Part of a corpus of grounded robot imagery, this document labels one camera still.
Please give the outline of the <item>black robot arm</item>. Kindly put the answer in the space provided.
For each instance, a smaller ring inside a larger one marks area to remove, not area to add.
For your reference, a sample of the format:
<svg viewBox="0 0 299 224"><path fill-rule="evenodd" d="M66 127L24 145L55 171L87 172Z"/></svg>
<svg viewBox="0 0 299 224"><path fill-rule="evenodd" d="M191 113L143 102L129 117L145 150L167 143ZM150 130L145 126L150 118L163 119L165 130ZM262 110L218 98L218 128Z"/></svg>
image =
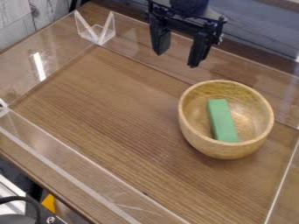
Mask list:
<svg viewBox="0 0 299 224"><path fill-rule="evenodd" d="M153 49L163 55L171 46L173 31L193 36L187 65L195 68L207 59L211 47L223 38L229 19L211 7L210 0L147 0Z"/></svg>

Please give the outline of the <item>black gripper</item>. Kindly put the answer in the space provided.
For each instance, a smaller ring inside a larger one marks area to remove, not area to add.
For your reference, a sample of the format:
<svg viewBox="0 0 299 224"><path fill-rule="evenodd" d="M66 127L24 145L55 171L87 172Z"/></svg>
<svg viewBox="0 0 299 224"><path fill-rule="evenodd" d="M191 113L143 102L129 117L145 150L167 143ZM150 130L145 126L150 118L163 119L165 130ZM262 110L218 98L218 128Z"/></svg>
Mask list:
<svg viewBox="0 0 299 224"><path fill-rule="evenodd" d="M171 45L171 28L194 33L189 66L195 68L222 41L229 19L210 7L210 0L147 0L154 52L162 55Z"/></svg>

